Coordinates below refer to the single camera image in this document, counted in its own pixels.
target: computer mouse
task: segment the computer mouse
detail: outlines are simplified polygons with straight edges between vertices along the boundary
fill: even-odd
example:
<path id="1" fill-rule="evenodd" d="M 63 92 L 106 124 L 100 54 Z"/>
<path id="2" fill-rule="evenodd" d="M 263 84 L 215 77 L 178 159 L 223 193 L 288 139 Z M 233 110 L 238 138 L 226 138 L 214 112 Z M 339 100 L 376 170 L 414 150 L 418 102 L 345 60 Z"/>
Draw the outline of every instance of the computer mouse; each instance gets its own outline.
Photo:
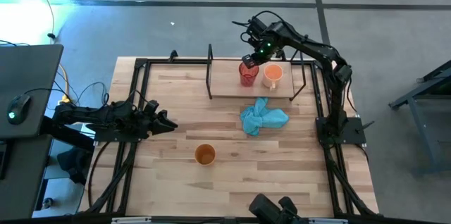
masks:
<path id="1" fill-rule="evenodd" d="M 30 103 L 31 96 L 27 94 L 21 94 L 14 97 L 9 103 L 6 114 L 8 116 L 8 122 L 12 125 L 21 124 L 27 118 Z"/>

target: wooden table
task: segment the wooden table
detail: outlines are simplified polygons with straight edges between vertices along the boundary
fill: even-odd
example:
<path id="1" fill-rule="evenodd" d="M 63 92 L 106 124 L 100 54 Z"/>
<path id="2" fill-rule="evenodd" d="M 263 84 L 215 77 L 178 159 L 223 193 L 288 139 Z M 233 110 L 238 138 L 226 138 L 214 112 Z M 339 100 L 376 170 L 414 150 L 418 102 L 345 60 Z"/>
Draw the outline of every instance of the wooden table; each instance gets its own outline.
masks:
<path id="1" fill-rule="evenodd" d="M 127 98 L 135 59 L 118 58 L 110 101 Z M 275 203 L 283 196 L 291 197 L 303 217 L 331 217 L 326 165 L 314 125 L 317 114 L 309 67 L 307 86 L 296 99 L 268 102 L 269 108 L 283 109 L 290 121 L 282 129 L 261 129 L 258 137 L 246 135 L 240 121 L 240 113 L 253 105 L 255 98 L 210 100 L 205 74 L 205 65 L 152 65 L 146 98 L 157 100 L 179 127 L 139 144 L 127 215 L 252 216 L 247 209 L 261 192 Z M 299 89 L 301 66 L 293 66 L 292 74 L 294 87 Z M 345 110 L 354 115 L 348 103 Z M 216 148 L 212 166 L 194 161 L 194 150 L 203 143 Z M 94 200 L 111 180 L 117 148 L 118 144 L 110 144 L 99 159 L 92 180 Z M 378 212 L 365 155 L 352 145 L 344 145 L 343 153 L 351 185 L 367 206 Z M 340 206 L 345 209 L 341 186 L 338 191 Z M 119 185 L 116 207 L 121 193 Z M 87 193 L 79 210 L 85 209 Z"/>

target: gray floor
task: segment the gray floor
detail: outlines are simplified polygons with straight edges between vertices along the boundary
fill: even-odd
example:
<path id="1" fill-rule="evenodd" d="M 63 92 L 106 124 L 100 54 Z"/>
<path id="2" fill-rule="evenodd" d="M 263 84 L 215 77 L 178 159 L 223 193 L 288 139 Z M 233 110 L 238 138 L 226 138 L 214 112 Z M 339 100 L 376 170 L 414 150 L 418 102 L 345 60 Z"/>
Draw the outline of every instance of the gray floor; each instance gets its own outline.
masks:
<path id="1" fill-rule="evenodd" d="M 315 0 L 145 0 L 207 2 L 288 2 Z M 323 0 L 330 4 L 451 4 L 450 0 Z M 314 8 L 236 8 L 164 6 L 53 6 L 58 41 L 65 47 L 62 64 L 80 92 L 94 81 L 110 84 L 117 56 L 205 56 L 212 43 L 215 56 L 251 52 L 242 43 L 246 21 L 272 10 L 299 32 L 321 41 Z M 387 104 L 415 87 L 415 79 L 450 59 L 450 11 L 326 10 L 331 44 L 353 65 L 352 91 L 365 121 L 374 189 L 382 214 L 390 217 L 449 223 L 451 174 L 414 177 L 411 170 L 427 165 L 424 146 L 407 107 L 391 111 Z M 47 43 L 51 27 L 42 1 L 17 0 L 0 4 L 0 39 Z M 101 88 L 88 90 L 81 103 L 100 105 Z M 52 94 L 49 107 L 61 98 Z"/>

